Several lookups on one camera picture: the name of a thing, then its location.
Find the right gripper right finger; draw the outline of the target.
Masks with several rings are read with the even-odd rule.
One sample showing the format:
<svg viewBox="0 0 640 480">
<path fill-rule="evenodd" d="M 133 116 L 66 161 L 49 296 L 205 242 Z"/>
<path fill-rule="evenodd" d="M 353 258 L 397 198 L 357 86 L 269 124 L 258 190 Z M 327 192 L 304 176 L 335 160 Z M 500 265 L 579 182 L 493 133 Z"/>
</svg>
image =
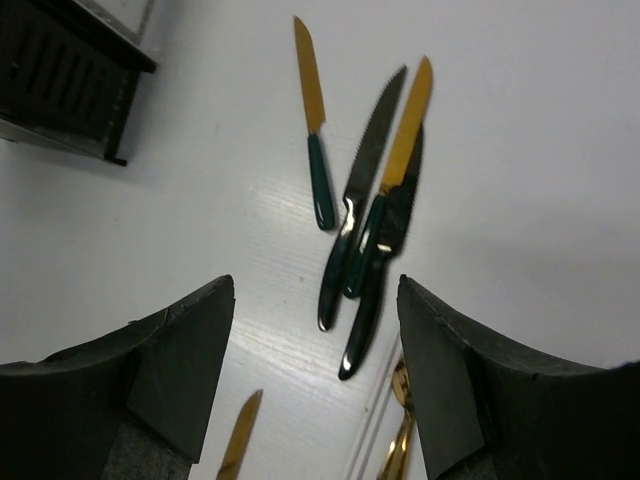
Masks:
<svg viewBox="0 0 640 480">
<path fill-rule="evenodd" d="M 521 344 L 408 276 L 404 358 L 431 479 L 635 479 L 639 366 L 597 368 Z"/>
</svg>

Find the gold spoon green handle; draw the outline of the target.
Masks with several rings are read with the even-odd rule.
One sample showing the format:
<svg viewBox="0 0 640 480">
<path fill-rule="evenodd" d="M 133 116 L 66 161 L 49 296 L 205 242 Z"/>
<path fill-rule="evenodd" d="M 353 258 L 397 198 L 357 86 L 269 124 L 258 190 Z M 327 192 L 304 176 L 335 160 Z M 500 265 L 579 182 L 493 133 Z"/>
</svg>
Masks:
<svg viewBox="0 0 640 480">
<path fill-rule="evenodd" d="M 392 391 L 398 403 L 403 407 L 406 414 L 411 414 L 411 392 L 409 385 L 408 369 L 405 359 L 401 356 L 394 368 L 392 380 Z"/>
</svg>

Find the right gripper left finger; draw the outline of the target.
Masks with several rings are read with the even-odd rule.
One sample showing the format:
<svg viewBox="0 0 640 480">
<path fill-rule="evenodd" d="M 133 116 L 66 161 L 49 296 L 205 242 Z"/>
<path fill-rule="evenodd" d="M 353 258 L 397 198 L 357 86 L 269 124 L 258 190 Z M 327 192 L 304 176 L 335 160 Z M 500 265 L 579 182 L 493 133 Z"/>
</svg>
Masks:
<svg viewBox="0 0 640 480">
<path fill-rule="evenodd" d="M 202 455 L 234 315 L 221 276 L 38 362 L 1 368 L 5 479 L 185 479 Z"/>
</svg>

